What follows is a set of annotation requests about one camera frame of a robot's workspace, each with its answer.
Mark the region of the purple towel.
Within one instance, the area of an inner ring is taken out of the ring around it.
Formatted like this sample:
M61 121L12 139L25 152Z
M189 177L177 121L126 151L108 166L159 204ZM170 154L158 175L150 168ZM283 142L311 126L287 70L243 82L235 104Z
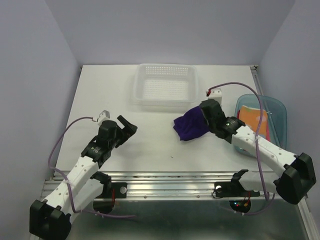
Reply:
M191 108L183 116L176 118L173 121L173 129L179 139L185 142L200 138L210 131L199 106Z

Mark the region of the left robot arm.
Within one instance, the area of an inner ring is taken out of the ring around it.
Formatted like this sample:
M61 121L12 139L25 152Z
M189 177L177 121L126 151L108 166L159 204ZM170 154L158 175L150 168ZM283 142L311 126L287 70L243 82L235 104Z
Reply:
M117 191L111 176L100 171L116 149L128 141L138 127L122 115L110 120L109 113L101 113L95 120L99 128L81 152L68 174L56 167L63 180L43 200L35 200L29 209L29 232L43 240L65 240L72 224L81 213L97 214L87 210L96 197L110 197L115 204Z

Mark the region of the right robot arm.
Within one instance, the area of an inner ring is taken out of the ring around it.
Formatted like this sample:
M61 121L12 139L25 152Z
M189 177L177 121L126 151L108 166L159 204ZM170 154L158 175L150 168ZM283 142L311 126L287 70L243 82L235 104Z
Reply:
M217 197L243 197L249 191L266 191L296 205L316 184L313 160L306 153L294 154L256 136L243 121L225 116L214 99L203 101L199 107L211 133L255 156L272 170L261 179L259 172L242 169L229 182L219 184Z

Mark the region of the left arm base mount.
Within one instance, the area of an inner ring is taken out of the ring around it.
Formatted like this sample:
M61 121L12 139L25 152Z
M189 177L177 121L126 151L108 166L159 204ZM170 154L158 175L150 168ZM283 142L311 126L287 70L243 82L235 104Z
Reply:
M113 182L103 187L102 194L93 201L93 209L103 214L110 214L116 205L116 200L127 197L128 184L126 182Z

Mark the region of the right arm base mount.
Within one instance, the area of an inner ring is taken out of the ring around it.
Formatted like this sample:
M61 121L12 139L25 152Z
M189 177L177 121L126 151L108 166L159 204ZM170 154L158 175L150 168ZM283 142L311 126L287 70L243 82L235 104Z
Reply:
M242 215L250 211L251 197L260 196L259 191L245 190L240 184L241 177L247 172L247 169L242 169L234 173L230 181L216 182L211 194L214 199L232 198L232 200L229 200L230 207L233 211Z

